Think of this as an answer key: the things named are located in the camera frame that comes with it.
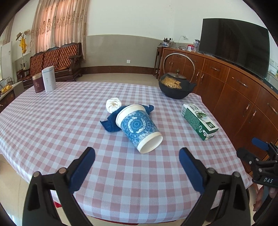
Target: green box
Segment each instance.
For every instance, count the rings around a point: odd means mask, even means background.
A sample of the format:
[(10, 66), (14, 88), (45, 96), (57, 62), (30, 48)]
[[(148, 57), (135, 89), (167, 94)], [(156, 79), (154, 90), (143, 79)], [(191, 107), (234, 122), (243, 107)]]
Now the green box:
[(218, 126), (195, 104), (184, 104), (181, 115), (189, 122), (202, 140), (214, 137)]

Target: potted plant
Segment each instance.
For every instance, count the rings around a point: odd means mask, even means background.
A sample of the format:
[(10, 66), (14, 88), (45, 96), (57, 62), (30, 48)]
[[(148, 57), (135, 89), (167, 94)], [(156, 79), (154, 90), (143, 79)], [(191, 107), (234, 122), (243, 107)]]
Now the potted plant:
[(160, 43), (160, 45), (162, 47), (169, 47), (170, 46), (170, 43), (174, 43), (174, 40), (172, 38), (164, 38), (163, 42)]

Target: human hand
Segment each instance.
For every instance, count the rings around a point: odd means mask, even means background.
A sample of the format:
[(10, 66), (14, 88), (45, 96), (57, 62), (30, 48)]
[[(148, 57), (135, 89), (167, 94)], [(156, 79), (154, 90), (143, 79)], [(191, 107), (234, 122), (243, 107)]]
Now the human hand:
[[(269, 196), (271, 198), (275, 198), (275, 196), (277, 195), (277, 192), (278, 192), (277, 188), (269, 188)], [(258, 191), (253, 211), (258, 211), (259, 208), (262, 206), (262, 204), (264, 202), (264, 200), (262, 200), (263, 194), (264, 194), (264, 186), (261, 187), (260, 190)]]

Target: blue patterned paper cup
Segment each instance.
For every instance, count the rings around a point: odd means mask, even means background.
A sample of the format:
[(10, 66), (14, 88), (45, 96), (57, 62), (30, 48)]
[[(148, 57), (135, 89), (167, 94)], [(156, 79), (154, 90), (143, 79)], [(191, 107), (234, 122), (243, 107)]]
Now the blue patterned paper cup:
[(158, 128), (140, 104), (129, 105), (121, 110), (116, 124), (141, 154), (154, 150), (163, 140)]

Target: blue towel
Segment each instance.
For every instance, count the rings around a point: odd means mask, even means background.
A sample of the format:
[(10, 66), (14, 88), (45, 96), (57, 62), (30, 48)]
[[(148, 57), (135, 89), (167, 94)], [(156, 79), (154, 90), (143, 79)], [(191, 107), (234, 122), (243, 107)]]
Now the blue towel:
[[(154, 107), (152, 105), (149, 106), (145, 106), (142, 105), (146, 112), (148, 113), (148, 115), (150, 115), (150, 113), (153, 111)], [(121, 131), (121, 128), (117, 126), (116, 124), (116, 118), (117, 115), (120, 113), (121, 110), (123, 110), (125, 107), (127, 106), (121, 106), (118, 110), (114, 111), (111, 115), (108, 116), (106, 121), (100, 121), (100, 123), (103, 125), (103, 127), (105, 128), (106, 131), (108, 132), (118, 132)]]

